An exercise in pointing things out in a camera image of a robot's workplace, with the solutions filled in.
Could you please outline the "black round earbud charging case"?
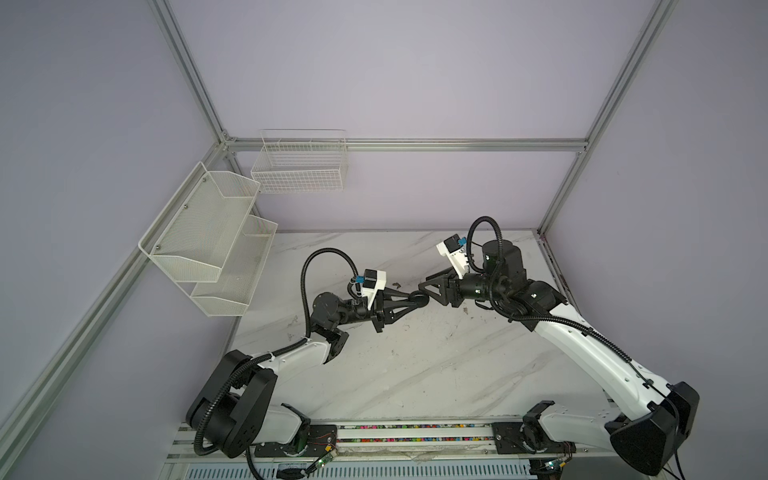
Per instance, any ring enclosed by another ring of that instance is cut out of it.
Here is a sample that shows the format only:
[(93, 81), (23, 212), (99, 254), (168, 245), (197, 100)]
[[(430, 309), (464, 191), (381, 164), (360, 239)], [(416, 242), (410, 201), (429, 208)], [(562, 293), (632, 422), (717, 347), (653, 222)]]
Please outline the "black round earbud charging case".
[(417, 290), (417, 291), (413, 291), (413, 292), (412, 292), (412, 293), (409, 295), (409, 300), (410, 300), (410, 301), (411, 301), (411, 302), (412, 302), (412, 303), (413, 303), (413, 304), (414, 304), (414, 305), (415, 305), (417, 308), (423, 308), (423, 307), (425, 307), (425, 306), (426, 306), (426, 305), (429, 303), (429, 301), (430, 301), (430, 296), (429, 296), (427, 293), (423, 292), (423, 291), (419, 291), (419, 290)]

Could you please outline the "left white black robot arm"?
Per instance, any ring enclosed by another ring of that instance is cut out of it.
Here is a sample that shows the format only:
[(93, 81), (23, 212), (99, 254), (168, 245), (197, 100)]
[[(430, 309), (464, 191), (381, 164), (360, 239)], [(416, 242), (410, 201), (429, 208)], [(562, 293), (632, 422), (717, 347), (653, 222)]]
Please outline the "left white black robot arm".
[(372, 302), (344, 300), (325, 292), (313, 301), (308, 337), (256, 357), (239, 350), (228, 352), (186, 414), (187, 424), (195, 431), (194, 453), (221, 452), (234, 458), (256, 440), (292, 443), (309, 419), (289, 405), (272, 401), (278, 382), (335, 359), (349, 338), (343, 325), (369, 322), (381, 332), (428, 303), (429, 297), (419, 291), (405, 294), (384, 288), (375, 292)]

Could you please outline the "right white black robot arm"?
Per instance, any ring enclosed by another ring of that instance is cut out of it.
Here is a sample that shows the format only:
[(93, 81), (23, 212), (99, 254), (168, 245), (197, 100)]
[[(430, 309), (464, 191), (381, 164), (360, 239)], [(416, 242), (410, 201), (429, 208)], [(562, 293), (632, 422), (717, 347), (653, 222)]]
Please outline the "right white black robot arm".
[(482, 247), (483, 263), (470, 264), (469, 241), (453, 235), (438, 243), (450, 265), (420, 283), (443, 306), (481, 302), (546, 339), (602, 389), (610, 406), (572, 411), (542, 400), (523, 417), (523, 446), (541, 453), (553, 443), (609, 449), (634, 470), (656, 476), (690, 436), (700, 402), (685, 382), (651, 372), (594, 329), (552, 285), (528, 277), (520, 249), (508, 240)]

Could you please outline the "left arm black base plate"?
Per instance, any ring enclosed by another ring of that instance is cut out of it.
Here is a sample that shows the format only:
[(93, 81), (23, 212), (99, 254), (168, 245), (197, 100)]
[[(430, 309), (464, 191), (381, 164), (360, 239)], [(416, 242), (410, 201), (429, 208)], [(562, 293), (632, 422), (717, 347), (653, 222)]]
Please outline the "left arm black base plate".
[(336, 444), (338, 427), (332, 424), (312, 424), (299, 430), (287, 444), (260, 442), (252, 445), (256, 458), (319, 458)]

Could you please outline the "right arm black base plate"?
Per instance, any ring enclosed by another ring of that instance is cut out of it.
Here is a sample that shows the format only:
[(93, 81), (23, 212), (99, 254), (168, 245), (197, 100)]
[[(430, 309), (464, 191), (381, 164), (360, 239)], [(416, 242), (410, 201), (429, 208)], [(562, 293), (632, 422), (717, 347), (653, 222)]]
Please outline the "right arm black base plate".
[(573, 454), (572, 442), (555, 442), (536, 425), (523, 421), (494, 422), (492, 436), (498, 454)]

